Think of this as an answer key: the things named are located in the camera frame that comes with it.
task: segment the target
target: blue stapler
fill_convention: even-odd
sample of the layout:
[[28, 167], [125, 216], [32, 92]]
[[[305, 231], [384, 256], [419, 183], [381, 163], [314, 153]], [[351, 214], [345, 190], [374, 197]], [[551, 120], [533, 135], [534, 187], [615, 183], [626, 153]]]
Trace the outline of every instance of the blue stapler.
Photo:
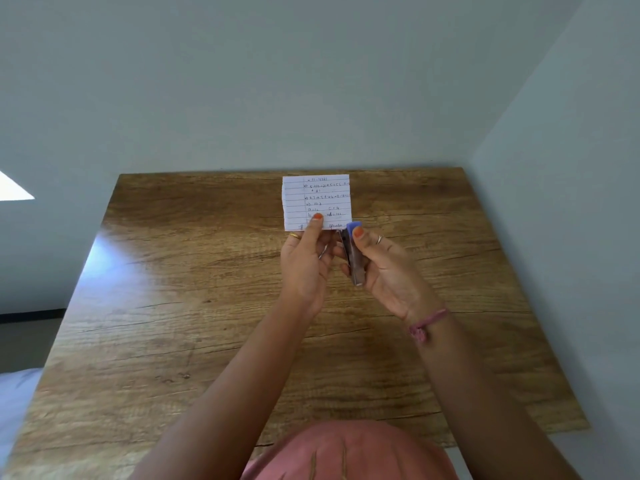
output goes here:
[[349, 222], [347, 229], [339, 230], [340, 239], [344, 247], [344, 254], [347, 256], [347, 263], [351, 270], [351, 281], [356, 286], [362, 286], [365, 281], [364, 256], [353, 241], [353, 230], [362, 225], [361, 222]]

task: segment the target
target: paper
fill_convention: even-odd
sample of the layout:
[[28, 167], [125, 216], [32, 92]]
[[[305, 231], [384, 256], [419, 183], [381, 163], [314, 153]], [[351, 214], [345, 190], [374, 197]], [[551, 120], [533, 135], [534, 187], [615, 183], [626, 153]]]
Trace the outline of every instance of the paper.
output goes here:
[[351, 222], [348, 175], [282, 177], [284, 230], [304, 230], [316, 212], [324, 215], [323, 229], [344, 229]]

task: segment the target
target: wooden tabletop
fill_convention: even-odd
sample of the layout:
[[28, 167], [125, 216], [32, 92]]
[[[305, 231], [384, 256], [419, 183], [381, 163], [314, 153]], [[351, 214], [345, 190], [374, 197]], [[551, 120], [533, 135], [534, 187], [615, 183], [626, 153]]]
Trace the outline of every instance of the wooden tabletop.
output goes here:
[[[6, 478], [131, 473], [276, 298], [282, 176], [305, 173], [324, 172], [120, 177]], [[412, 252], [535, 421], [587, 428], [463, 170], [349, 173], [354, 219]], [[335, 273], [254, 453], [304, 421], [364, 418], [455, 444], [411, 338]]]

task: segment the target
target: hand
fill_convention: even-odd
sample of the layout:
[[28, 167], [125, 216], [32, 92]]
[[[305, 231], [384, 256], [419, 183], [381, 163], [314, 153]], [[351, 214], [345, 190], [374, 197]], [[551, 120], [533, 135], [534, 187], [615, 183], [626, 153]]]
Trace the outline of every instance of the hand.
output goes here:
[[[364, 288], [407, 325], [443, 308], [444, 302], [422, 279], [409, 253], [386, 237], [377, 244], [378, 237], [360, 226], [353, 230], [353, 240], [365, 256]], [[333, 254], [346, 258], [341, 244], [334, 246]], [[350, 274], [346, 263], [340, 268]]]
[[[333, 233], [323, 231], [322, 223], [322, 214], [316, 214], [301, 238], [288, 236], [280, 252], [282, 298], [288, 304], [299, 306], [309, 320], [322, 309], [333, 259]], [[318, 259], [325, 248], [324, 255]]]

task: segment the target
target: light on wall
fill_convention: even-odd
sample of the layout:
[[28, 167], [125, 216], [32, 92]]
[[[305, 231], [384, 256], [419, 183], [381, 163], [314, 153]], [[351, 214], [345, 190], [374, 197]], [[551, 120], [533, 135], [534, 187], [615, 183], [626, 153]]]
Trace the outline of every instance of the light on wall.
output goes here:
[[0, 200], [31, 200], [33, 195], [0, 171]]

